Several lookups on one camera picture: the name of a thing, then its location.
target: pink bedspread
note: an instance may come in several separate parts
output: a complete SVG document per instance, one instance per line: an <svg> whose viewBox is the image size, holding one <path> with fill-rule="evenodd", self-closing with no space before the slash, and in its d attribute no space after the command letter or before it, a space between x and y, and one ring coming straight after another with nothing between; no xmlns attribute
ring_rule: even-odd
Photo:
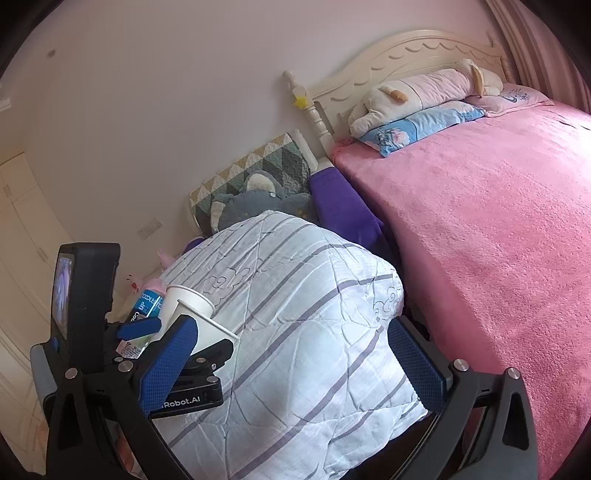
<svg viewBox="0 0 591 480"><path fill-rule="evenodd" d="M442 351L522 371L550 478L591 414L591 117L540 106L334 162L394 230Z"/></svg>

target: yellow star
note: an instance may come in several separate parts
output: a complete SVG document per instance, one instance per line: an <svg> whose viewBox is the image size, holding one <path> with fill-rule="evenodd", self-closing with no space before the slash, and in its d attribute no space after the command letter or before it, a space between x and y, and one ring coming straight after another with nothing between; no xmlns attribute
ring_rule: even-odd
<svg viewBox="0 0 591 480"><path fill-rule="evenodd" d="M308 99L306 97L295 97L294 105L299 109L304 109L308 106Z"/></svg>

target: curtain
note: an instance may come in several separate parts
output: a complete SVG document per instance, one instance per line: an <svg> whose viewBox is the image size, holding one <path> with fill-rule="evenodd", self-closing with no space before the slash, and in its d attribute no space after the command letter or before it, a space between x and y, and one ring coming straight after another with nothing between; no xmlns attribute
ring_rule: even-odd
<svg viewBox="0 0 591 480"><path fill-rule="evenodd" d="M515 60L522 85L591 113L591 93L545 23L519 0L486 0Z"/></svg>

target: display screen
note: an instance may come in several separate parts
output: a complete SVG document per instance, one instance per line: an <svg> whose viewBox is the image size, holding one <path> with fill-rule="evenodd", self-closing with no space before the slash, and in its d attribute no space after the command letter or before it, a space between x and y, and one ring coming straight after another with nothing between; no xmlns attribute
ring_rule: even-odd
<svg viewBox="0 0 591 480"><path fill-rule="evenodd" d="M51 298L51 316L60 328L65 339L68 338L68 303L70 300L70 282L74 255L60 254L57 257L56 274L53 278L53 297Z"/></svg>

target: cream wooden headboard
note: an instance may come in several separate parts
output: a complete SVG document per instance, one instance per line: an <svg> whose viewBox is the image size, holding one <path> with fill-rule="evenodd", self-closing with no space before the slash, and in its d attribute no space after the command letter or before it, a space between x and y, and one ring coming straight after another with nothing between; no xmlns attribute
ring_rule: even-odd
<svg viewBox="0 0 591 480"><path fill-rule="evenodd" d="M513 82L503 48L492 37L491 45L486 46L440 30L414 30L383 38L341 71L311 87L299 85L291 72L283 76L296 98L307 99L302 110L332 158L335 138L349 134L349 113L370 88L386 80L449 68L462 58L472 59L503 81Z"/></svg>

